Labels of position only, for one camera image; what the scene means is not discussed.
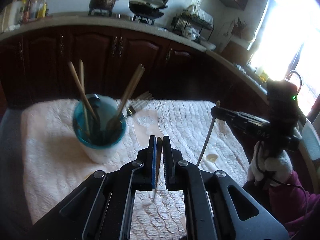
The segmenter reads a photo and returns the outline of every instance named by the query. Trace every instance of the cooking pot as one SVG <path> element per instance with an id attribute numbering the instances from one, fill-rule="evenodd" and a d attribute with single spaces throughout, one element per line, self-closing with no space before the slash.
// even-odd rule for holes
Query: cooking pot
<path id="1" fill-rule="evenodd" d="M 117 0 L 90 0 L 89 9 L 111 11 Z"/>
<path id="2" fill-rule="evenodd" d="M 163 5 L 157 8 L 153 8 L 149 3 L 143 3 L 139 1 L 129 1 L 129 9 L 135 15 L 141 16 L 148 19 L 158 19 L 164 15 L 163 12 L 160 12 L 160 9 L 165 9 L 167 6 Z"/>

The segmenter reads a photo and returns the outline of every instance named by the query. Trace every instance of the wok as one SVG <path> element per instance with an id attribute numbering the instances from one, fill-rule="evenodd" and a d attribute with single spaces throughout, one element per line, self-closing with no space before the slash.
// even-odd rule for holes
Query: wok
<path id="1" fill-rule="evenodd" d="M 163 5 L 158 8 L 153 8 L 151 5 L 138 2 L 138 1 L 129 1 L 129 9 L 134 14 L 148 19 L 158 19 L 164 15 L 163 12 L 160 12 L 160 9 L 165 9 L 167 6 Z"/>

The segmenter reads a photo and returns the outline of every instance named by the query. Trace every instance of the countertop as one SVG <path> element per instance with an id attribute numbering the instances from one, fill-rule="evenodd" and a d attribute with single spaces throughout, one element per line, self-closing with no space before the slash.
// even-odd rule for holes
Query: countertop
<path id="1" fill-rule="evenodd" d="M 99 25 L 99 26 L 110 26 L 115 28 L 129 29 L 133 31 L 143 32 L 159 36 L 171 41 L 176 41 L 182 43 L 193 49 L 197 49 L 201 52 L 206 53 L 210 57 L 214 58 L 225 67 L 227 67 L 234 74 L 239 76 L 247 85 L 249 85 L 266 103 L 267 103 L 267 92 L 264 90 L 257 82 L 255 82 L 251 77 L 246 74 L 243 74 L 238 70 L 230 61 L 221 57 L 214 51 L 209 51 L 205 47 L 201 46 L 198 43 L 190 41 L 184 37 L 181 37 L 175 33 L 172 33 L 166 29 L 160 28 L 158 26 L 151 26 L 147 24 L 141 24 L 138 22 L 132 22 L 127 20 L 121 20 L 116 18 L 104 18 L 104 17 L 95 17 L 95 16 L 60 16 L 60 17 L 51 17 L 45 18 L 33 23 L 28 23 L 26 25 L 20 26 L 20 28 L 5 32 L 0 34 L 0 41 L 9 38 L 11 36 L 24 33 L 31 30 L 54 27 L 54 26 L 64 26 L 64 25 Z"/>

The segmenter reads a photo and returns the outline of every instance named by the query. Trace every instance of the white glove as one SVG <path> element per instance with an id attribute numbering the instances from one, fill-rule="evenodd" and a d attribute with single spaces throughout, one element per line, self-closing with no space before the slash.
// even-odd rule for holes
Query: white glove
<path id="1" fill-rule="evenodd" d="M 258 149 L 259 142 L 256 143 L 254 146 L 254 154 L 253 159 L 250 163 L 248 169 L 248 181 L 255 180 L 255 185 L 257 185 L 258 181 L 261 181 L 264 178 L 264 175 L 258 171 L 256 166 L 256 156 L 257 156 L 257 149 Z M 286 182 L 287 179 L 290 177 L 292 173 L 292 164 L 288 154 L 285 151 L 276 157 L 270 157 L 266 159 L 268 156 L 267 151 L 263 152 L 263 142 L 261 143 L 259 149 L 259 158 L 258 158 L 258 165 L 260 170 L 262 171 L 274 171 L 275 174 L 273 176 L 274 179 L 278 180 L 279 182 Z M 279 186 L 280 184 L 271 181 L 270 185 L 273 187 Z"/>

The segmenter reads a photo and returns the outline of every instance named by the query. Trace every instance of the cable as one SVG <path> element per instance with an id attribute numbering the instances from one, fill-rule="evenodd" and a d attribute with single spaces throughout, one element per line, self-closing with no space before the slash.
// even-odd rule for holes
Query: cable
<path id="1" fill-rule="evenodd" d="M 305 199 L 306 199 L 306 210 L 305 210 L 305 214 L 303 216 L 303 223 L 301 225 L 301 227 L 303 227 L 303 225 L 305 223 L 306 215 L 308 213 L 308 197 L 307 197 L 307 193 L 306 193 L 305 189 L 302 186 L 299 186 L 299 185 L 287 184 L 287 183 L 280 182 L 280 181 L 274 179 L 272 176 L 270 176 L 268 171 L 262 171 L 260 169 L 259 165 L 258 165 L 259 151 L 260 151 L 261 145 L 262 145 L 262 143 L 261 143 L 261 141 L 259 141 L 258 149 L 257 149 L 257 155 L 256 155 L 256 166 L 257 166 L 258 171 L 261 172 L 262 174 L 264 174 L 264 176 L 267 176 L 269 179 L 273 180 L 275 183 L 278 183 L 280 185 L 289 186 L 289 187 L 297 187 L 297 188 L 299 188 L 299 189 L 301 189 L 303 191 Z"/>

